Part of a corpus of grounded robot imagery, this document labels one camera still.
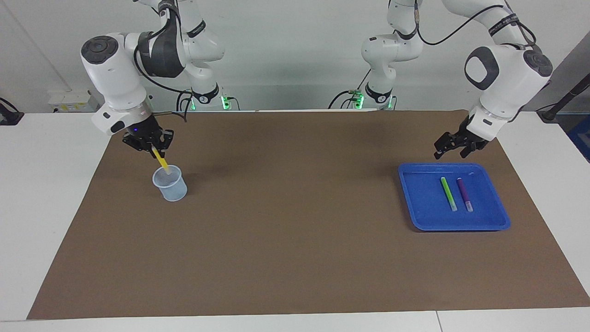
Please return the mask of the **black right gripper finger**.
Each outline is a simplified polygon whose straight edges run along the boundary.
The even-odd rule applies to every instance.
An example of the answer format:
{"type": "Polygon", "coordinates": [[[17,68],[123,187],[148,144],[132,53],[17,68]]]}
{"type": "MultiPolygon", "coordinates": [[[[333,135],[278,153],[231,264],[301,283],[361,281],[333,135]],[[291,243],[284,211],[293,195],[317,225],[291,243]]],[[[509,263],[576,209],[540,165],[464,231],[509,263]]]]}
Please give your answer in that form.
{"type": "Polygon", "coordinates": [[[122,142],[129,147],[132,147],[134,150],[145,151],[149,153],[153,159],[155,158],[152,151],[152,143],[150,141],[146,141],[143,138],[122,138],[122,142]]]}
{"type": "Polygon", "coordinates": [[[174,130],[161,130],[160,136],[157,138],[157,151],[164,154],[170,147],[174,139],[174,130]]]}

